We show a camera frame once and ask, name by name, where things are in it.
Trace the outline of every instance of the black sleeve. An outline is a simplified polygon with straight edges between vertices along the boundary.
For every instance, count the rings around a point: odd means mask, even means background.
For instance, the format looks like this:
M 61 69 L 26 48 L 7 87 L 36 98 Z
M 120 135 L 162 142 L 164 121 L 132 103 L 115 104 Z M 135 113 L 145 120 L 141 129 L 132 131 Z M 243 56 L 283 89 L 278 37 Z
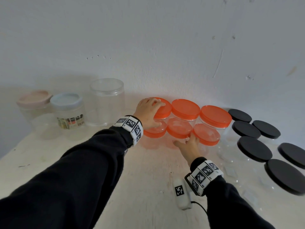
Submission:
M 191 172 L 206 158 L 196 158 L 191 164 Z M 275 229 L 260 217 L 238 194 L 237 189 L 218 176 L 204 190 L 208 200 L 208 219 L 211 229 Z
M 93 228 L 123 171 L 130 133 L 111 127 L 0 200 L 0 228 Z

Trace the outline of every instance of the jar label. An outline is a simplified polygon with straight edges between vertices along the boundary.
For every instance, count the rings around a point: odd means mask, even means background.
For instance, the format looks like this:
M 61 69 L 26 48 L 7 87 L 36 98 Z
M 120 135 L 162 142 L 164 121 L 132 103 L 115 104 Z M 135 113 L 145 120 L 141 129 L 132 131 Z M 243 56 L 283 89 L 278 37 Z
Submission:
M 81 127 L 84 124 L 84 115 L 81 114 L 71 118 L 58 118 L 58 125 L 62 129 L 75 129 Z

